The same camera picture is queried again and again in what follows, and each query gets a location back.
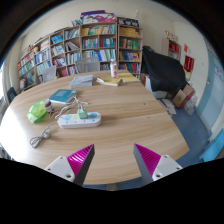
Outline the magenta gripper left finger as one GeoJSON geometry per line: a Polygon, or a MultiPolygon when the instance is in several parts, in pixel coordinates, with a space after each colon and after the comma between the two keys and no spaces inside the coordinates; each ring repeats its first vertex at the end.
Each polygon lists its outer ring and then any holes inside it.
{"type": "Polygon", "coordinates": [[[78,186],[82,186],[94,154],[95,148],[91,144],[68,157],[59,156],[45,170],[78,186]]]}

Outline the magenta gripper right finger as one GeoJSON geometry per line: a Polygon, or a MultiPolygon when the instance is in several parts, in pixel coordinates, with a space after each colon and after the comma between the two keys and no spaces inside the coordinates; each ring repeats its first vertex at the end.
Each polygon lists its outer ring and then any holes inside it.
{"type": "Polygon", "coordinates": [[[133,154],[145,185],[182,169],[169,155],[159,155],[139,144],[134,144],[133,154]]]}

